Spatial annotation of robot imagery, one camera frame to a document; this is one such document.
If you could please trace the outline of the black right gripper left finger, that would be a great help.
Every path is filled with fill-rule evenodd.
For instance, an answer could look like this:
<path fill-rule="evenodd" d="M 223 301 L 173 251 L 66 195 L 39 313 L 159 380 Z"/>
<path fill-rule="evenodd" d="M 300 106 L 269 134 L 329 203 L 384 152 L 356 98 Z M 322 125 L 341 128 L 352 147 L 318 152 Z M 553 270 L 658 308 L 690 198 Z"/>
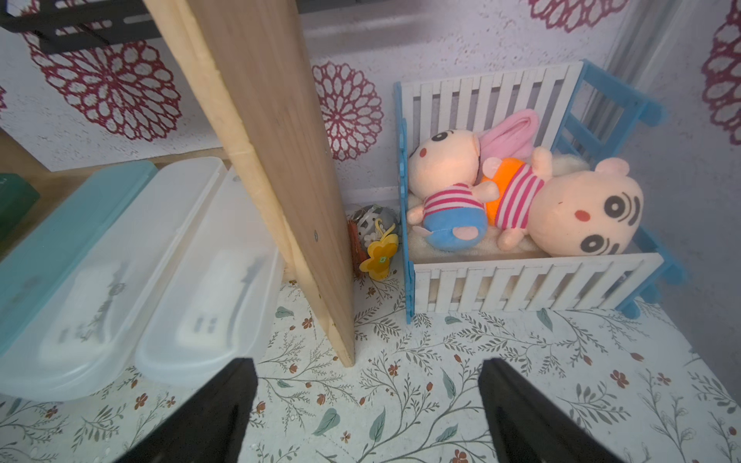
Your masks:
<path fill-rule="evenodd" d="M 239 460 L 258 376 L 250 358 L 222 368 L 120 462 L 235 462 Z"/>

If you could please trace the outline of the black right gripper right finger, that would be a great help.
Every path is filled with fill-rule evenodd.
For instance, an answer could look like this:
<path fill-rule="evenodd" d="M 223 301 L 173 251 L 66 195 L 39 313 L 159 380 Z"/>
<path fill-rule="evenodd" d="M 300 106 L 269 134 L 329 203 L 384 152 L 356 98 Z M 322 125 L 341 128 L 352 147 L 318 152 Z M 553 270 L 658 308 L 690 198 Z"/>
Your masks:
<path fill-rule="evenodd" d="M 480 397 L 500 462 L 619 462 L 502 359 L 482 363 Z"/>

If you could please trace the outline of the clear pencil case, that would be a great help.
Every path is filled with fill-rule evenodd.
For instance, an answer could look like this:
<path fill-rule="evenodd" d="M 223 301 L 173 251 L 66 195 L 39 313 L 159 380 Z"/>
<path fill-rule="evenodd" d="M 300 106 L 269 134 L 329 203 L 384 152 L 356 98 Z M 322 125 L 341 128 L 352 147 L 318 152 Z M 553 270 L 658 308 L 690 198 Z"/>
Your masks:
<path fill-rule="evenodd" d="M 235 358 L 262 359 L 284 267 L 230 170 L 139 341 L 137 370 L 171 386 L 200 387 Z"/>
<path fill-rule="evenodd" d="M 68 401 L 112 383 L 226 174 L 217 157 L 161 169 L 2 355 L 2 394 Z"/>

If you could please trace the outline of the teal pencil case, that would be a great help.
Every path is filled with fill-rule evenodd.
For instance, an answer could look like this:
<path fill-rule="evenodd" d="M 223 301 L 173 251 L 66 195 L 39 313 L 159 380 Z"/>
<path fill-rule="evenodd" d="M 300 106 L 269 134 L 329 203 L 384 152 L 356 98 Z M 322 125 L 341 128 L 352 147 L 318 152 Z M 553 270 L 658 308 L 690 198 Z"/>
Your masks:
<path fill-rule="evenodd" d="M 97 171 L 2 260 L 2 352 L 19 338 L 156 173 L 150 161 Z"/>

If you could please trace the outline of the dark green pencil case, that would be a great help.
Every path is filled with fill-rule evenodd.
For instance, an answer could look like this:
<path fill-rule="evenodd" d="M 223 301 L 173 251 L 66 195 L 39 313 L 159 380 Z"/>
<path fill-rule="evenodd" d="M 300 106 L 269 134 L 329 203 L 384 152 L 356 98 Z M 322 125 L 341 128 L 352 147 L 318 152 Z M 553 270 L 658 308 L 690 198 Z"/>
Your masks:
<path fill-rule="evenodd" d="M 1 174 L 1 240 L 8 238 L 22 223 L 40 193 L 17 174 Z"/>

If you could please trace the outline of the wooden two-tier shelf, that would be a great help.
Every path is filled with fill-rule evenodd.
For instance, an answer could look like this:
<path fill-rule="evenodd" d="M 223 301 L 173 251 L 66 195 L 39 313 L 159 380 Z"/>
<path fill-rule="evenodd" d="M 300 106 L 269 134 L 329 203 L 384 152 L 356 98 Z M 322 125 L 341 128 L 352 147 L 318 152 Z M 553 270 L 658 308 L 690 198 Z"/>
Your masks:
<path fill-rule="evenodd" d="M 38 40 L 1 27 L 3 168 L 48 182 L 56 202 L 71 185 L 108 164 L 139 158 L 166 163 L 226 158 L 303 290 L 316 323 L 343 365 L 355 362 L 353 271 L 347 218 L 330 152 L 297 5 L 292 1 L 145 1 L 177 78 L 175 108 L 198 104 L 219 147 L 185 139 L 185 119 L 158 115 L 161 136 L 123 134 L 87 122 L 54 96 L 31 96 L 9 77 L 15 52 Z"/>

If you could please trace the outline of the plush doll orange striped shirt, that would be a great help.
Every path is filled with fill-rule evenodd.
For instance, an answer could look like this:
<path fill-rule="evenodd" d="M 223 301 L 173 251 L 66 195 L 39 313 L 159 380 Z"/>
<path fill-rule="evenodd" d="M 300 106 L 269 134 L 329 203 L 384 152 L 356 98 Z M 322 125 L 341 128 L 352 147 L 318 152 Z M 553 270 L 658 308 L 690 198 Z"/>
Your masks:
<path fill-rule="evenodd" d="M 606 256 L 625 251 L 641 223 L 644 192 L 617 157 L 591 170 L 556 176 L 554 156 L 534 149 L 531 160 L 492 157 L 482 164 L 483 187 L 499 198 L 486 204 L 497 246 L 515 249 L 525 237 L 550 256 Z"/>

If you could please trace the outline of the plush doll blue pants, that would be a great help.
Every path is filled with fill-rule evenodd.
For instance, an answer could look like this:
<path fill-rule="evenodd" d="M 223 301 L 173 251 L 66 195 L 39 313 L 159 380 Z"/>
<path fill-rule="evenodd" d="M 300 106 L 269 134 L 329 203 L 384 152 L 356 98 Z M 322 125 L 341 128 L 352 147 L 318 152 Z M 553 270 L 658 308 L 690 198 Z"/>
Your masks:
<path fill-rule="evenodd" d="M 500 198 L 494 183 L 478 184 L 480 141 L 469 130 L 449 129 L 422 142 L 408 158 L 408 190 L 421 203 L 407 224 L 434 249 L 464 251 L 488 230 L 486 205 Z"/>

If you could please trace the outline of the yellow flower keychain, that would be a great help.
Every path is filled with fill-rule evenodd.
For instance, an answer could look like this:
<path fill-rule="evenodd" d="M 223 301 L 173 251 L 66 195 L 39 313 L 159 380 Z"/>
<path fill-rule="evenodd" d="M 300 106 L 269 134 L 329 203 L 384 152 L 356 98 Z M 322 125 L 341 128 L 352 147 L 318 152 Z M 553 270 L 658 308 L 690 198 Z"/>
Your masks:
<path fill-rule="evenodd" d="M 356 210 L 347 221 L 353 273 L 380 282 L 388 278 L 401 244 L 401 224 L 395 210 L 371 204 Z"/>

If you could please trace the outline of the black wall rack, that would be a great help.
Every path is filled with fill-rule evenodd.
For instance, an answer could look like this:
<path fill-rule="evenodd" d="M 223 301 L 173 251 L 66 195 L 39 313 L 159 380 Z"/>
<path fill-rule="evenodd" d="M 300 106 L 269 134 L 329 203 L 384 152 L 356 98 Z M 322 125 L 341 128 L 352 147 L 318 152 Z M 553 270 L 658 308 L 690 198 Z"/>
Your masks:
<path fill-rule="evenodd" d="M 1 27 L 38 40 L 47 55 L 158 38 L 143 1 L 30 1 L 20 15 L 1 3 Z"/>

